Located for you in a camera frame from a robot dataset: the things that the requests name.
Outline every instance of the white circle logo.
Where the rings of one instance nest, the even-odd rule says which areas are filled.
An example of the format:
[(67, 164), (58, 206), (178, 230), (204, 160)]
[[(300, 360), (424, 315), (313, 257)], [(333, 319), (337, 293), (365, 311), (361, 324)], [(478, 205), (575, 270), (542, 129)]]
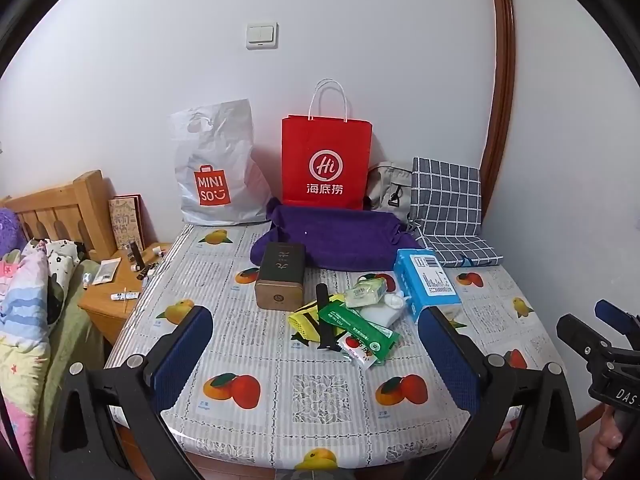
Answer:
[(315, 152), (309, 160), (309, 171), (317, 180), (331, 182), (342, 173), (342, 159), (331, 150)]

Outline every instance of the purple plush pillow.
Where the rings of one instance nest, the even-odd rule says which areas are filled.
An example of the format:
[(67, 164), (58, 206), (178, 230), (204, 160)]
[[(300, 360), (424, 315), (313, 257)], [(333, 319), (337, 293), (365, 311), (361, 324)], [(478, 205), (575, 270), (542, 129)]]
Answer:
[(5, 207), (0, 208), (0, 258), (14, 249), (23, 250), (24, 239), (18, 215)]
[(271, 230), (251, 248), (251, 261), (260, 265), (268, 242), (305, 245), (306, 264), (321, 269), (364, 272), (393, 270), (398, 249), (418, 243), (392, 213), (267, 204)]

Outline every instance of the barcode label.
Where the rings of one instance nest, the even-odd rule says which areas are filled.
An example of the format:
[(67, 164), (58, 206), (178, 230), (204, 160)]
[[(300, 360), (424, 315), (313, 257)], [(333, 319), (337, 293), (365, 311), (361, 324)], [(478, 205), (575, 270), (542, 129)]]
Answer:
[(429, 296), (453, 296), (456, 293), (435, 256), (411, 254), (411, 261)]

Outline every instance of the white plastic bag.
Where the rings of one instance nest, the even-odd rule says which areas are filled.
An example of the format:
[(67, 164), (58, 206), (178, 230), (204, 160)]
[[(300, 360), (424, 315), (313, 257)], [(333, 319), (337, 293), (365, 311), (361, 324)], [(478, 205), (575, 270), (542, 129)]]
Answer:
[(271, 192), (251, 158), (249, 101), (190, 108), (171, 120), (184, 221), (215, 226), (266, 220)]

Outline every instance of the light switch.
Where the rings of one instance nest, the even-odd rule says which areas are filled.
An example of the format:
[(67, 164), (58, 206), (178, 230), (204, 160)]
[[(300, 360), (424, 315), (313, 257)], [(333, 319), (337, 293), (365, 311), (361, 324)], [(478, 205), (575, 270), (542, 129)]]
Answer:
[(246, 47), (249, 50), (276, 48), (278, 23), (249, 23), (246, 26)]

